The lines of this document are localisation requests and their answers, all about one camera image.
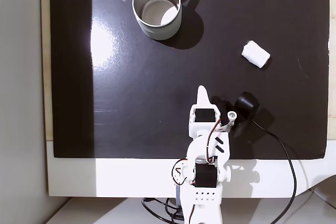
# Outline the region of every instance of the robotic arm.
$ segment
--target robotic arm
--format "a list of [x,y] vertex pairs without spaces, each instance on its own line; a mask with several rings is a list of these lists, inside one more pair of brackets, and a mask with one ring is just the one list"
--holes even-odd
[[180,200],[185,224],[222,224],[220,204],[223,181],[230,181],[228,133],[237,118],[227,113],[227,124],[221,125],[218,107],[211,104],[207,91],[199,86],[197,103],[191,107],[189,136],[193,138],[186,158],[176,162],[172,170],[180,187]]

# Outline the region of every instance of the glossy black board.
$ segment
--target glossy black board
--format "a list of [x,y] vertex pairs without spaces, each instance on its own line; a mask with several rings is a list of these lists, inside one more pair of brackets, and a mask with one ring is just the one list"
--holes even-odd
[[[179,32],[158,42],[132,0],[50,0],[55,157],[181,158],[202,84],[232,103],[260,101],[255,120],[292,158],[324,157],[329,0],[182,0]],[[240,54],[254,40],[265,69]],[[254,125],[230,138],[232,159],[286,159]]]

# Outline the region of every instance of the metal mug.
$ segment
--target metal mug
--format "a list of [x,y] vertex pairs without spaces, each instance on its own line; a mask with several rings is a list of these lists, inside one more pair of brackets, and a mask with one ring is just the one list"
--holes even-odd
[[133,0],[132,5],[142,31],[152,39],[169,39],[181,26],[181,0]]

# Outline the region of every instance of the black cable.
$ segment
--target black cable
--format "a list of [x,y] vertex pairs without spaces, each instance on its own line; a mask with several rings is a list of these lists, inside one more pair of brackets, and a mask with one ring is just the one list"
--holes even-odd
[[194,213],[194,210],[195,210],[195,204],[193,205],[193,208],[191,209],[191,213],[190,213],[190,216],[189,216],[189,224],[190,224],[190,221],[191,221],[191,216]]
[[[166,213],[167,213],[171,218],[172,218],[172,216],[174,215],[174,218],[176,218],[176,220],[184,220],[183,215],[178,215],[178,214],[177,214],[177,213],[179,213],[179,212],[181,211],[181,208],[175,208],[175,207],[172,207],[172,206],[168,205],[168,203],[169,203],[169,199],[170,199],[170,198],[167,198],[166,203],[164,204],[164,209],[166,210]],[[168,207],[171,207],[171,208],[175,209],[176,212],[172,214],[171,212],[169,212]]]
[[[170,214],[170,216],[171,216],[171,218],[172,218],[172,221],[170,221],[170,220],[167,220],[167,219],[165,219],[165,218],[163,218],[163,217],[161,217],[160,215],[158,215],[158,214],[156,214],[152,209],[150,209],[147,205],[146,205],[146,203],[145,202],[150,202],[150,201],[157,201],[157,202],[159,202],[160,204],[163,204],[163,205],[165,205],[165,207],[166,207],[166,205],[167,205],[167,210],[168,210],[168,207],[170,207],[170,208],[172,208],[172,209],[174,209],[174,210],[176,210],[175,211],[175,213],[170,213],[169,211],[167,211],[167,213],[169,213]],[[182,209],[181,208],[176,208],[176,207],[172,207],[172,206],[170,206],[170,205],[168,205],[168,202],[166,201],[166,203],[163,203],[162,201],[160,201],[160,200],[158,200],[158,199],[155,199],[155,198],[142,198],[142,200],[141,200],[141,204],[142,204],[142,206],[151,214],[151,215],[153,215],[154,217],[156,217],[156,218],[158,218],[159,220],[161,220],[161,221],[164,221],[164,222],[166,222],[166,223],[169,223],[169,224],[176,224],[176,222],[174,222],[174,219],[175,220],[181,220],[181,221],[184,221],[184,219],[180,219],[181,217],[183,217],[182,215],[178,215],[178,213],[179,212],[181,212],[182,211]]]
[[141,200],[141,204],[142,204],[143,207],[144,207],[144,208],[145,208],[151,215],[153,215],[154,217],[156,217],[156,218],[158,218],[159,220],[162,220],[162,221],[164,221],[164,222],[166,222],[166,223],[174,224],[174,223],[172,223],[170,220],[167,220],[167,219],[161,217],[160,215],[156,214],[155,212],[153,212],[153,211],[152,211],[152,210],[145,204],[145,198],[143,198],[143,199]]
[[177,219],[177,213],[181,212],[181,210],[182,210],[182,209],[181,209],[181,208],[179,208],[179,209],[177,209],[177,210],[176,210],[176,212],[175,212],[175,213],[173,213],[173,214],[172,214],[172,223],[174,223],[174,224],[175,224],[175,221],[174,221],[174,219],[178,220],[178,219]]
[[181,162],[181,161],[186,161],[186,160],[187,160],[186,158],[181,158],[180,160],[178,160],[178,161],[175,163],[175,165],[174,165],[173,168],[172,168],[172,178],[173,178],[175,184],[177,184],[177,185],[179,185],[179,186],[183,185],[183,183],[185,182],[185,180],[187,179],[187,177],[184,178],[184,180],[182,181],[182,183],[178,183],[178,182],[175,180],[175,178],[174,178],[174,174],[173,174],[173,172],[174,172],[174,168],[175,168],[175,166],[176,166],[179,162]]
[[252,122],[258,126],[260,129],[262,129],[264,132],[266,132],[267,134],[269,134],[270,136],[274,137],[276,140],[278,140],[278,142],[281,144],[283,150],[285,151],[286,153],[286,156],[287,156],[287,159],[288,159],[288,162],[289,162],[289,166],[290,166],[290,169],[292,171],[292,174],[293,174],[293,179],[294,179],[294,190],[293,190],[293,195],[292,197],[290,198],[290,201],[287,205],[287,207],[282,211],[282,213],[271,223],[271,224],[275,224],[278,220],[281,219],[282,216],[285,215],[285,213],[288,211],[288,209],[290,208],[290,206],[292,205],[293,201],[294,201],[294,198],[295,198],[295,195],[296,195],[296,189],[297,189],[297,181],[296,181],[296,175],[295,175],[295,171],[294,171],[294,167],[293,167],[293,164],[292,164],[292,161],[289,157],[289,154],[286,150],[286,147],[285,145],[283,144],[283,142],[280,140],[280,138],[278,138],[276,135],[274,135],[273,133],[269,132],[267,129],[264,129],[263,127],[261,127],[259,124],[257,124],[253,119],[251,119]]

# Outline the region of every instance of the mug rim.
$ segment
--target mug rim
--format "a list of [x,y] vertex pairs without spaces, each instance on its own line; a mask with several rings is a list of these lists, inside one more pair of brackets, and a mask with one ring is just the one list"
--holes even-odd
[[170,25],[174,20],[176,20],[176,18],[177,18],[177,16],[178,16],[179,12],[180,12],[180,10],[181,10],[181,0],[178,0],[178,3],[179,3],[179,5],[178,5],[178,8],[177,8],[177,13],[176,13],[175,17],[174,17],[169,23],[164,24],[164,25],[158,25],[158,26],[148,24],[148,23],[146,23],[145,21],[143,21],[143,20],[138,16],[138,14],[136,13],[135,8],[134,8],[134,0],[132,0],[132,7],[133,7],[133,12],[134,12],[135,16],[138,18],[138,20],[139,20],[141,23],[143,23],[144,25],[149,26],[149,27],[153,27],[153,28],[161,28],[161,27],[165,27],[165,26]]

